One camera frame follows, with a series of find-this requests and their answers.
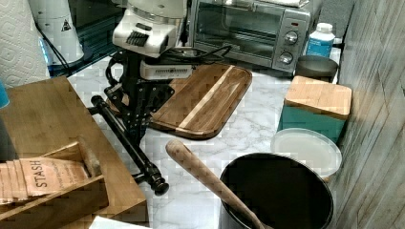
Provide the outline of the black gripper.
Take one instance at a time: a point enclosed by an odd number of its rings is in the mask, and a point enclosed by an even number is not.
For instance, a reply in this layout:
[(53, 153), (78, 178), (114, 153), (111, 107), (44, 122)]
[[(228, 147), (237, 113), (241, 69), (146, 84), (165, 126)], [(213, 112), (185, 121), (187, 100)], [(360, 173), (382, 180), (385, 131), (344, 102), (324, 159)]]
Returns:
[(171, 79), (148, 80), (140, 76), (142, 57), (134, 52), (116, 52), (105, 70), (110, 84), (104, 92), (119, 111), (126, 133), (139, 144), (159, 110), (174, 94)]

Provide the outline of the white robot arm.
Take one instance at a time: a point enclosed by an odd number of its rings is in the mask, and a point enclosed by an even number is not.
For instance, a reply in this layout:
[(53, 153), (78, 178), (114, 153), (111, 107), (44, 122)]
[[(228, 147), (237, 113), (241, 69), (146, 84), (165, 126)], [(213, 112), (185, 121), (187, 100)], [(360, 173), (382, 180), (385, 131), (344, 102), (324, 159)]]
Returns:
[[(44, 39), (51, 74), (71, 73), (111, 54), (105, 93), (122, 114), (126, 134), (139, 143), (151, 113), (171, 96), (169, 82), (191, 65), (174, 57), (186, 0), (28, 0)], [(112, 76), (119, 64), (123, 74)]]

